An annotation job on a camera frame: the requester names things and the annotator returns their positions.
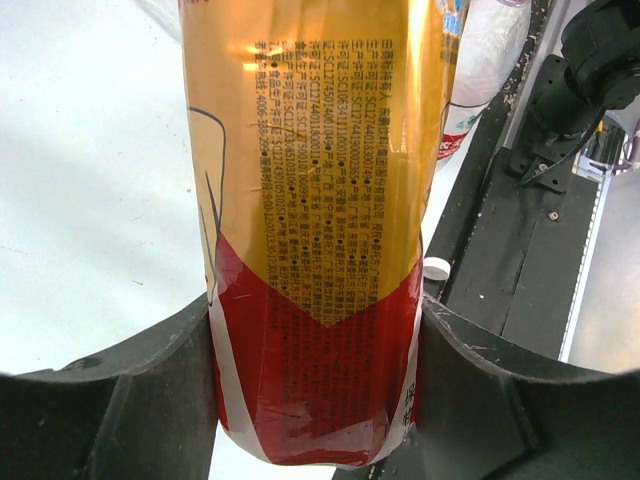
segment plastic wrap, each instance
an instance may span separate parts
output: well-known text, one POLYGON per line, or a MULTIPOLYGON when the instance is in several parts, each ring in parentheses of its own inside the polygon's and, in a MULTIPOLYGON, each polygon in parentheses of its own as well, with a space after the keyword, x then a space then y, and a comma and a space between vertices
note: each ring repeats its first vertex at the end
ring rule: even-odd
POLYGON ((219 417, 265 461, 362 466, 413 420, 464 3, 180 6, 219 417))

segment bottle cap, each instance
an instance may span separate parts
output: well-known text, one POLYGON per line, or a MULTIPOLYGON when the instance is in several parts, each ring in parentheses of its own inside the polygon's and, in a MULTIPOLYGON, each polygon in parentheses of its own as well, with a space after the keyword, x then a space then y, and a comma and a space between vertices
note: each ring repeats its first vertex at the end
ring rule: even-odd
POLYGON ((451 275, 451 265, 438 257, 425 257, 422 261, 422 275, 429 280, 443 282, 451 275))

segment yellow label section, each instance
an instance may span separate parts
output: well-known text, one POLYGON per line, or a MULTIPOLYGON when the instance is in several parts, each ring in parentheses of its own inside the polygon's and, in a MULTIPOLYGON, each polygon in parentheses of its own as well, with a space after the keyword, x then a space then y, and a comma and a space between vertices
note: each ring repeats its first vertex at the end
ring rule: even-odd
POLYGON ((444 30, 459 4, 182 7, 210 294, 218 230, 325 325, 407 277, 453 83, 458 42, 444 30))

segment plastic bottle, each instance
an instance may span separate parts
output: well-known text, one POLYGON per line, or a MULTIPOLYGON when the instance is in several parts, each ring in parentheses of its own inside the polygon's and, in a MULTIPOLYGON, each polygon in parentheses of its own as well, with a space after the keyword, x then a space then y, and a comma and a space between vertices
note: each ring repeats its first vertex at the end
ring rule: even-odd
POLYGON ((531 0, 471 0, 436 171, 460 148, 509 77, 522 52, 530 17, 531 0))

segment bottle label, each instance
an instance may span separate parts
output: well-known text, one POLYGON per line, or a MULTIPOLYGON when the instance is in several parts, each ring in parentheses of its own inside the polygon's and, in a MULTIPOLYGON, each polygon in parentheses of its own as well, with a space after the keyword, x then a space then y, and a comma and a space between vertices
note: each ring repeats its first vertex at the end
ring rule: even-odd
POLYGON ((478 107, 459 107, 451 105, 447 123, 444 126, 442 142, 438 152, 438 160, 451 157, 458 151, 463 140, 476 123, 487 104, 478 107))

